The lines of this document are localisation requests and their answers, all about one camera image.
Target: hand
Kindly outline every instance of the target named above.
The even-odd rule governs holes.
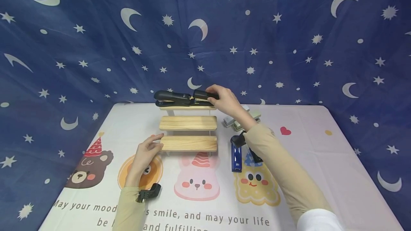
[[[157,136],[152,135],[138,145],[134,161],[126,177],[125,187],[138,187],[143,171],[150,164],[154,156],[163,148],[163,144],[155,143],[154,141],[161,139],[163,136],[163,133]]]

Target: white sleeve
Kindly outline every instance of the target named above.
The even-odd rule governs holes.
[[[328,210],[313,209],[298,219],[297,231],[344,231],[336,215]]]

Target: cartoon yellow character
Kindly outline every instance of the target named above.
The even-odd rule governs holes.
[[[278,184],[263,163],[255,163],[251,153],[243,158],[243,171],[234,173],[235,195],[239,202],[278,206],[281,202]]]

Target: bear face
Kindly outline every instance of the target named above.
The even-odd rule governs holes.
[[[112,160],[111,151],[103,151],[99,156],[83,156],[65,187],[92,188],[98,185],[103,180],[106,167]]]

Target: cartoon bear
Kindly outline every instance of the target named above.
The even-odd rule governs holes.
[[[104,177],[107,165],[113,160],[111,151],[102,151],[101,136],[83,155],[73,174],[68,178],[66,188],[92,188]]]

